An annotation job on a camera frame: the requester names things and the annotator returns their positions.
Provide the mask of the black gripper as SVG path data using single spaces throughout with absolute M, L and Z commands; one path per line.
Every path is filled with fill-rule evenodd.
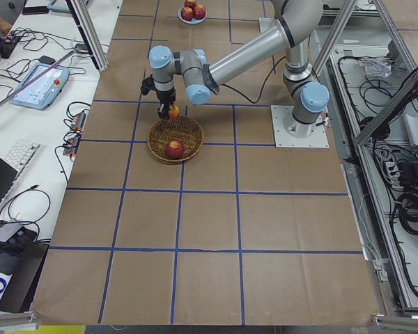
M 142 80 L 141 94 L 146 96 L 150 91 L 155 92 L 161 103 L 157 110 L 158 117 L 161 120 L 168 120 L 170 104 L 175 104 L 176 101 L 176 90 L 173 81 L 170 80 L 167 83 L 160 83 L 154 80 L 153 76 L 150 75 Z

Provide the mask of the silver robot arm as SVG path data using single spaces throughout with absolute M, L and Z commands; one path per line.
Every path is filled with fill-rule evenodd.
M 183 78 L 188 100 L 202 105 L 226 82 L 284 51 L 283 81 L 294 101 L 293 110 L 284 118 L 284 129 L 296 138 L 312 135 L 330 98 L 328 89 L 314 80 L 307 55 L 308 38 L 320 22 L 323 3 L 273 1 L 272 5 L 274 19 L 270 27 L 212 65 L 206 62 L 202 49 L 171 51 L 163 45 L 153 47 L 149 52 L 152 73 L 142 81 L 141 94 L 155 92 L 160 101 L 158 116 L 169 118 L 170 108 L 176 101 L 174 76 Z

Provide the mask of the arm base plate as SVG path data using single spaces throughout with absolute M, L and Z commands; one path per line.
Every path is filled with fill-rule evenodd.
M 328 149 L 329 143 L 321 115 L 310 125 L 293 117 L 293 106 L 272 105 L 272 126 L 276 148 Z

